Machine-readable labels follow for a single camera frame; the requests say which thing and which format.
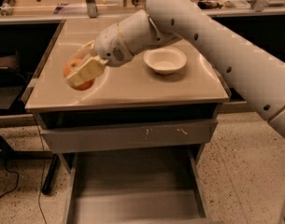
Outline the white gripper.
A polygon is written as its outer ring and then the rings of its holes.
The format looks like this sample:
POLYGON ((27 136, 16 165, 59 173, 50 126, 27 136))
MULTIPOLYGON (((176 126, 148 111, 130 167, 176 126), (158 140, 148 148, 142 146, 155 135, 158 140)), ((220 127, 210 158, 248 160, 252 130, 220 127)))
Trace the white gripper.
POLYGON ((81 59, 81 62, 64 79, 70 87, 76 87, 101 76, 106 65, 119 67, 132 61, 134 54, 128 49, 121 29, 115 23, 102 31, 95 41, 91 40, 78 49, 71 58, 81 59))

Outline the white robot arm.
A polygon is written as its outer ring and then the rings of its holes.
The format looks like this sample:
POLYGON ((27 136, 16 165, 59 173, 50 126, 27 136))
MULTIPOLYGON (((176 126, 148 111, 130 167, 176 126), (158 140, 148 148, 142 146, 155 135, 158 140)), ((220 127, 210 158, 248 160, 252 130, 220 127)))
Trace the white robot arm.
POLYGON ((145 8, 79 49, 67 75, 76 88, 146 49, 176 39, 191 43, 262 119, 285 139, 285 63, 212 20, 193 0, 146 0, 145 8))

